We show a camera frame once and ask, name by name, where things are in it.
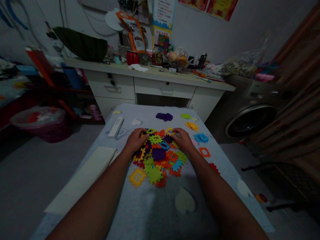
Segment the washing machine door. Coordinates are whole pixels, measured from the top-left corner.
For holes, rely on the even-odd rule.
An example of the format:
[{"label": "washing machine door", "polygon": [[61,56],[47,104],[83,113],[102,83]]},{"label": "washing machine door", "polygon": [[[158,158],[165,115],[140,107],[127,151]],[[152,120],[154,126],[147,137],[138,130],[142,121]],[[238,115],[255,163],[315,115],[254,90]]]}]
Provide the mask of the washing machine door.
[{"label": "washing machine door", "polygon": [[249,107],[229,120],[225,133],[232,138],[249,136],[271,123],[276,115],[277,110],[269,104]]}]

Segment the drawer handle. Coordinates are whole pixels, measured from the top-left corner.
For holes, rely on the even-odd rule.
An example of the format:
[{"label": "drawer handle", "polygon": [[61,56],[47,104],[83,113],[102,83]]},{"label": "drawer handle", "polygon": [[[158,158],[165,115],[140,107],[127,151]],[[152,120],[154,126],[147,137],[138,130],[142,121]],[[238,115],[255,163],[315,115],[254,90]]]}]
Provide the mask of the drawer handle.
[{"label": "drawer handle", "polygon": [[162,88],[160,88],[160,90],[161,90],[161,93],[163,94],[163,95],[173,95],[173,89],[162,89]]},{"label": "drawer handle", "polygon": [[106,88],[106,90],[110,93],[121,93],[121,87],[117,87],[117,86],[107,86],[104,85],[104,87]]}]

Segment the light blue tablecloth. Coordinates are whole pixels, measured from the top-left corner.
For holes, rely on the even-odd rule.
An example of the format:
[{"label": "light blue tablecloth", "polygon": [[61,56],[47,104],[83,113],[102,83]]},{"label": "light blue tablecloth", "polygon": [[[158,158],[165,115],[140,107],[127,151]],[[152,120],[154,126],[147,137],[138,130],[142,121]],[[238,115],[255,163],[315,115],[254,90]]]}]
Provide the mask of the light blue tablecloth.
[{"label": "light blue tablecloth", "polygon": [[[237,184],[239,178],[241,178],[240,175],[195,111],[186,108],[154,107],[126,103],[119,105],[115,110],[122,113],[108,116],[105,127],[88,150],[78,169],[99,146],[113,147],[121,151],[128,135],[135,128],[166,130],[168,127],[181,127],[191,137],[198,133],[204,133],[209,137],[209,142],[200,143],[197,148],[206,147],[209,150],[211,157],[206,158],[206,160],[217,166],[221,176],[238,194],[262,228],[266,232],[274,231],[255,197],[251,195],[246,197],[239,192]],[[170,113],[173,120],[164,122],[157,119],[155,117],[157,113]],[[199,132],[189,129],[185,125],[186,122],[193,121],[181,118],[182,113],[199,119],[195,122],[199,127]],[[123,116],[124,121],[117,139],[109,139],[107,135],[119,116]],[[142,121],[142,124],[133,126],[131,123],[135,119]],[[134,164],[129,166],[119,205],[107,239],[212,239],[214,235],[219,233],[218,226],[208,209],[196,173],[189,160],[182,167],[182,176],[174,177],[168,174],[166,187],[160,189],[151,185],[148,180],[145,180],[136,189],[128,179],[128,176],[136,168],[137,166]],[[197,204],[195,212],[183,215],[176,210],[174,202],[180,186],[183,186],[194,196]],[[31,239],[45,239],[62,218],[63,216],[46,214]]]}]

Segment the desk drawer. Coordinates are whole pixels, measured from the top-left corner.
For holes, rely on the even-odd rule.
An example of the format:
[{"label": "desk drawer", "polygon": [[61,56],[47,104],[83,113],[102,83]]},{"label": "desk drawer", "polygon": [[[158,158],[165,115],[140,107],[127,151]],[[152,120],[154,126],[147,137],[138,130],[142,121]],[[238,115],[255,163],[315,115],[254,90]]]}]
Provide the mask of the desk drawer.
[{"label": "desk drawer", "polygon": [[136,104],[135,100],[129,99],[119,99],[119,98],[104,98],[104,97],[95,97],[100,112],[104,119],[121,103],[131,103]]},{"label": "desk drawer", "polygon": [[85,69],[83,71],[94,96],[135,100],[133,77],[112,74],[115,82],[115,86],[113,86],[107,73]]},{"label": "desk drawer", "polygon": [[146,78],[134,77],[134,88],[136,93],[179,97],[179,98],[192,98],[195,86],[150,80]]}]

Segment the white wall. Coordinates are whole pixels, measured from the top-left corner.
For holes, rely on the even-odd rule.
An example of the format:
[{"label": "white wall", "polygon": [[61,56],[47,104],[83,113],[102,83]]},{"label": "white wall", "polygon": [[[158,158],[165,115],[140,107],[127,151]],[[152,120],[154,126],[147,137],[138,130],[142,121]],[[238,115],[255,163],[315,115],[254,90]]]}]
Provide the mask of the white wall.
[{"label": "white wall", "polygon": [[[44,52],[56,56],[50,39],[45,35],[45,18],[36,5],[36,0],[19,0],[26,6],[31,24],[40,42],[46,47]],[[38,0],[42,11],[51,27],[62,26],[58,0]],[[90,26],[77,0],[65,0],[66,9],[62,2],[62,13],[65,26],[85,34],[107,39],[109,44],[118,45],[118,35],[110,29],[104,20],[104,13],[88,11]],[[270,48],[266,53],[265,61],[271,60],[285,41],[291,36],[296,27],[305,18],[317,0],[239,0],[229,22],[210,17],[204,13],[188,8],[181,4],[176,5],[173,22],[172,39],[176,46],[182,46],[189,55],[208,53],[208,60],[214,63],[223,62],[233,54],[254,48],[266,30],[272,32]],[[26,17],[19,5],[13,4],[19,18],[26,22]],[[20,31],[27,35],[23,41],[16,30],[9,29],[0,20],[0,55],[16,61],[30,64],[24,46],[34,41],[30,32],[18,26]],[[148,41],[151,43],[151,32],[148,29]]]}]

